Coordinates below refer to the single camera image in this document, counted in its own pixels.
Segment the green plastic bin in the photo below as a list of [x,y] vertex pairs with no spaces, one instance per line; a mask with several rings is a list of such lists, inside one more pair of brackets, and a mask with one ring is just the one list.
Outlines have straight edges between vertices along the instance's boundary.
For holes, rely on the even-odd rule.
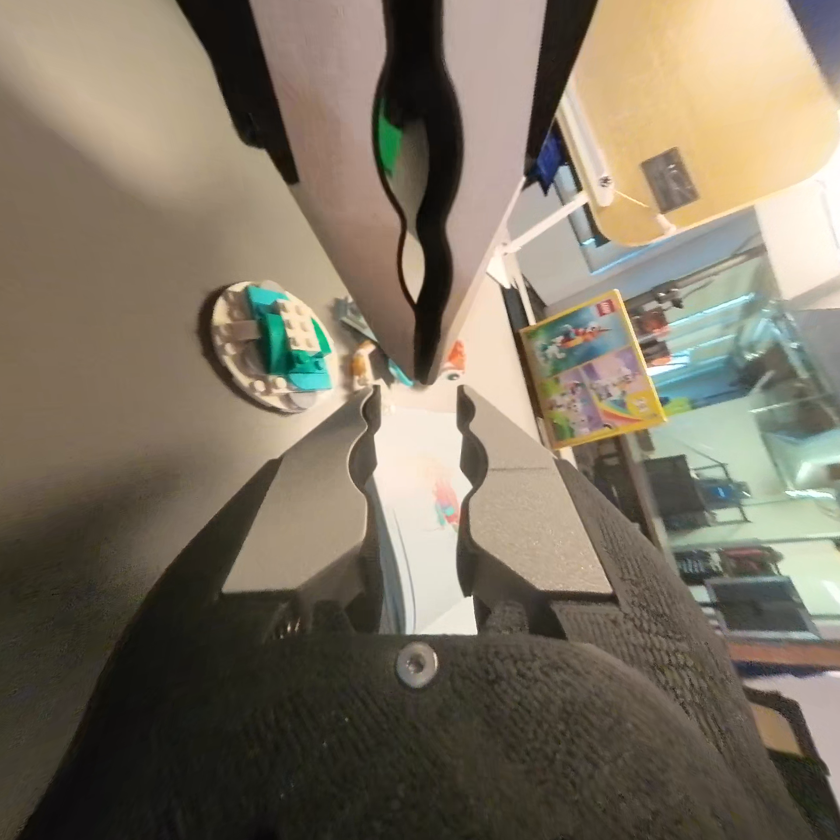
[[374,105],[374,151],[377,160],[388,177],[393,177],[403,147],[406,115],[402,105],[378,95]]

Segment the round white teal lego base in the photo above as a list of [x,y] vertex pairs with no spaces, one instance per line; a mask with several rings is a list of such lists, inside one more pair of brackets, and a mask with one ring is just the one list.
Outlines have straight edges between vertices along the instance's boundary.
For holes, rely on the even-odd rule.
[[241,281],[205,301],[205,358],[234,394],[272,413],[303,414],[339,382],[334,342],[302,299],[274,281]]

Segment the light wooden board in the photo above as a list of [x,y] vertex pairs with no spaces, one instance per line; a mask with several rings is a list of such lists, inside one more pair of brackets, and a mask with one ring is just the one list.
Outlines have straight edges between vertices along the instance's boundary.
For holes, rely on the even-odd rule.
[[838,149],[838,2],[603,1],[570,79],[614,197],[591,212],[642,246],[811,179]]

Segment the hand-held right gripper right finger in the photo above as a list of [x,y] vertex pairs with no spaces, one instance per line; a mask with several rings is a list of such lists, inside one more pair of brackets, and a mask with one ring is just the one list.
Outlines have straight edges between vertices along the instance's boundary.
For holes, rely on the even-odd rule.
[[505,605],[533,634],[563,634],[556,605],[614,606],[557,458],[467,385],[457,391],[456,422],[469,482],[456,566],[478,629]]

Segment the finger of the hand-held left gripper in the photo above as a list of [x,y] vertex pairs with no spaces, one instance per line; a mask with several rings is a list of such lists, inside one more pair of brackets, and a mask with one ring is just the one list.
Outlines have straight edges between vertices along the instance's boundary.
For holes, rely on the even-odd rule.
[[374,143],[383,3],[258,1],[253,16],[297,169],[292,195],[383,351],[418,381],[405,224]]
[[522,183],[546,2],[393,2],[398,361],[430,384]]

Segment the yellow lego set box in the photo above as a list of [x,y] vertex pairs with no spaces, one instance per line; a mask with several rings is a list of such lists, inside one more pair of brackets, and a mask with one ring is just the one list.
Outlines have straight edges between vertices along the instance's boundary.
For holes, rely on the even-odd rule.
[[665,408],[618,290],[528,325],[519,337],[553,451],[665,423]]

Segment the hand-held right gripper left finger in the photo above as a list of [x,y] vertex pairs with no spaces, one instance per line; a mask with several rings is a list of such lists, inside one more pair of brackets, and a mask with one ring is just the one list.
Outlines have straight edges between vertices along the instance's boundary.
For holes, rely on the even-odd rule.
[[368,387],[288,449],[225,583],[225,595],[279,594],[305,624],[337,603],[354,629],[382,627],[383,574],[374,503],[379,386]]

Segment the open lego instruction booklet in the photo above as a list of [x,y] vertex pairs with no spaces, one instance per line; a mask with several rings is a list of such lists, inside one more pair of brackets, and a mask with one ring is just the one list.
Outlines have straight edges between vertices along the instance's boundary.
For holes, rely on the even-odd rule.
[[475,635],[473,602],[459,584],[460,468],[452,413],[395,407],[375,433],[375,503],[388,627],[405,635]]

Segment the dark blue box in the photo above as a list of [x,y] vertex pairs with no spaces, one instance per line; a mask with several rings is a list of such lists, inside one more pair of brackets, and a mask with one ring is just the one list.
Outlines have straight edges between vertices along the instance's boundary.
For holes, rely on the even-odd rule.
[[568,156],[562,133],[555,122],[545,137],[540,152],[528,172],[529,183],[538,185],[542,194],[548,195],[553,188],[560,168],[567,162]]

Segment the dark grey lego piece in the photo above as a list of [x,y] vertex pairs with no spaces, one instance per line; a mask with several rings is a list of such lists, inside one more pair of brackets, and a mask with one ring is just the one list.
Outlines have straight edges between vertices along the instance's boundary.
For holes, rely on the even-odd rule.
[[365,320],[354,300],[350,296],[337,297],[332,307],[334,317],[345,327],[355,331],[365,340],[378,344],[370,325]]

